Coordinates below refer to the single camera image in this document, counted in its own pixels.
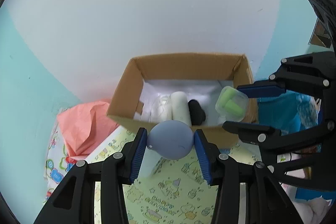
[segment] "clear plastic container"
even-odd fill
[[[215,109],[225,120],[240,122],[245,117],[248,103],[246,94],[226,86],[220,92]]]

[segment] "ridged blue pad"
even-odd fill
[[[202,170],[203,179],[206,180],[208,184],[211,184],[212,176],[211,176],[210,161],[208,160],[208,157],[205,153],[205,149],[203,147],[202,141],[197,131],[194,134],[194,145],[195,145],[198,162]]]
[[[146,150],[146,144],[147,144],[147,130],[143,130],[138,147],[136,148],[134,157],[131,162],[131,174],[129,176],[129,180],[131,183],[133,183],[134,180],[138,178],[143,155],[145,154]]]

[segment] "cardboard box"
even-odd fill
[[[150,131],[156,123],[134,119],[142,114],[140,100],[144,83],[150,80],[231,80],[233,87],[253,83],[249,62],[245,55],[224,53],[177,53],[134,57],[129,62],[113,95],[107,116],[132,132],[140,127]],[[258,106],[249,100],[243,122],[257,122]],[[219,148],[230,148],[238,136],[221,126],[192,126],[200,128],[207,140]]]

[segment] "green object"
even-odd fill
[[[225,110],[231,114],[237,115],[237,116],[243,116],[244,110],[234,103],[232,100],[228,100],[226,105],[224,106]]]
[[[236,93],[237,92],[234,88],[226,89],[225,92],[223,92],[223,94],[221,94],[220,97],[218,98],[218,101],[217,101],[218,106],[221,108],[225,108],[225,105],[227,104],[227,102],[230,99],[232,99],[232,97],[234,97]]]

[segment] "pink cloth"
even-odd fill
[[[70,157],[90,154],[119,126],[106,116],[109,105],[104,101],[85,103],[57,115]]]

